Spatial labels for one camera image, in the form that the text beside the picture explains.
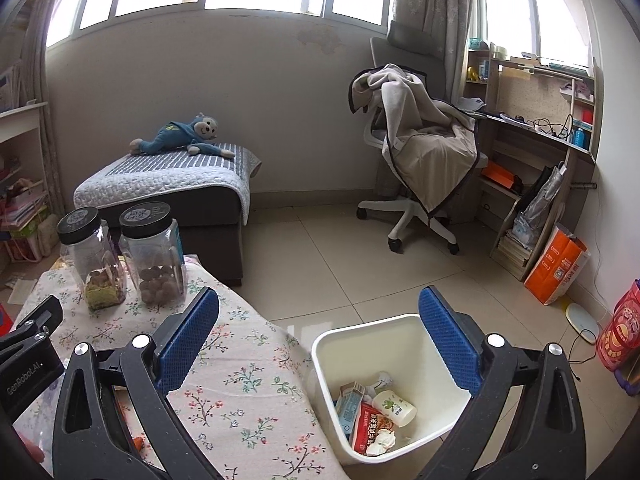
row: floral tablecloth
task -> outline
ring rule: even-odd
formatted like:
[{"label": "floral tablecloth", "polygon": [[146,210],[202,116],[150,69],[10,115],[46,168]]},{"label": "floral tablecloth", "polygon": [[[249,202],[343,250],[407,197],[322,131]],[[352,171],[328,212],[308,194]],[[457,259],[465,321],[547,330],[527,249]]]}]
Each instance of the floral tablecloth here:
[{"label": "floral tablecloth", "polygon": [[[227,480],[348,480],[331,452],[303,389],[311,366],[297,340],[188,259],[185,304],[203,286],[220,298],[220,316],[182,387],[168,396],[178,417],[204,455]],[[51,340],[61,358],[82,341],[95,349],[118,348],[141,332],[152,333],[169,314],[183,308],[148,307],[130,280],[119,306],[89,311],[70,271],[45,272],[18,321],[49,294],[64,309]],[[40,427],[45,392],[16,427],[26,436]],[[145,437],[126,392],[119,393],[132,436]],[[54,405],[51,398],[47,401]],[[161,466],[145,438],[145,460]]]}]

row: office chair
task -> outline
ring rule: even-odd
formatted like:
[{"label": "office chair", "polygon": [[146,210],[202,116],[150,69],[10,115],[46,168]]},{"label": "office chair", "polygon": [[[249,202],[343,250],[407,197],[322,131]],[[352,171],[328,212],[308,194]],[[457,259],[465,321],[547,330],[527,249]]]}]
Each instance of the office chair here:
[{"label": "office chair", "polygon": [[[390,31],[390,37],[394,32],[401,30],[405,32],[407,29],[400,29],[400,26],[392,23]],[[419,31],[411,30],[411,35],[423,34]],[[428,78],[424,81],[427,92],[433,99],[442,100],[445,94],[445,71],[444,63],[439,58],[430,54],[417,54],[415,52],[409,52],[402,48],[391,45],[385,38],[371,38],[371,53],[373,55],[373,63],[376,67],[385,66],[388,63],[393,63],[401,67],[407,67],[428,74]],[[370,120],[367,121],[367,125],[364,129],[364,141],[369,146],[382,150],[384,144],[386,130],[379,129],[376,126],[376,119],[378,113],[376,110],[372,110],[370,113]],[[488,157],[484,153],[480,153],[478,164],[476,168],[485,168],[488,163]],[[404,196],[398,196],[395,200],[363,200],[358,204],[358,210],[356,216],[364,220],[367,218],[367,209],[373,211],[399,211],[402,212],[402,217],[395,225],[388,235],[389,249],[395,253],[402,252],[402,240],[398,237],[400,231],[407,226],[414,216],[417,216],[425,225],[428,225],[433,232],[440,235],[447,241],[447,247],[451,254],[458,254],[460,247],[456,240],[456,235],[447,229],[449,225],[449,218],[445,214],[439,213],[436,218],[427,215],[424,208],[413,196],[407,198]]]}]

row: white curtain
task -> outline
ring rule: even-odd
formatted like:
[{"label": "white curtain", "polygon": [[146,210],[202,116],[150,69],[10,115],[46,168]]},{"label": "white curtain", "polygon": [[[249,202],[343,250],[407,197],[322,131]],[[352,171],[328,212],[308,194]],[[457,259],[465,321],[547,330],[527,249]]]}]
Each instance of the white curtain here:
[{"label": "white curtain", "polygon": [[[31,11],[20,56],[22,59],[22,84],[27,100],[49,101],[45,54],[47,29],[56,1],[35,0]],[[64,212],[64,202],[60,188],[56,137],[49,106],[42,109],[40,116],[40,143],[50,206],[55,213],[61,214]]]},{"label": "white curtain", "polygon": [[446,94],[457,102],[472,0],[396,0],[398,23],[426,32],[445,66]]}]

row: chair wheel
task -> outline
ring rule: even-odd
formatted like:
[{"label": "chair wheel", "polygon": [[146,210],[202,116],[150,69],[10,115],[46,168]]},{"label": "chair wheel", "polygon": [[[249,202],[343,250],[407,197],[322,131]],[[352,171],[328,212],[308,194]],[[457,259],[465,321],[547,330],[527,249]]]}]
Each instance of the chair wheel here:
[{"label": "chair wheel", "polygon": [[389,238],[389,249],[395,253],[402,253],[402,240],[400,238]]}]

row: pegboard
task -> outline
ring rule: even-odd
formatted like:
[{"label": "pegboard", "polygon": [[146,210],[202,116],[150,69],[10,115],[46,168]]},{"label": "pegboard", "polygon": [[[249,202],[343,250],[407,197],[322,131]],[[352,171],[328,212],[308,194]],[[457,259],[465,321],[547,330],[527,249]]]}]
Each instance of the pegboard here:
[{"label": "pegboard", "polygon": [[547,118],[552,123],[564,124],[571,111],[570,103],[560,95],[565,84],[566,80],[557,77],[504,67],[496,110],[511,117],[521,115],[526,121]]}]

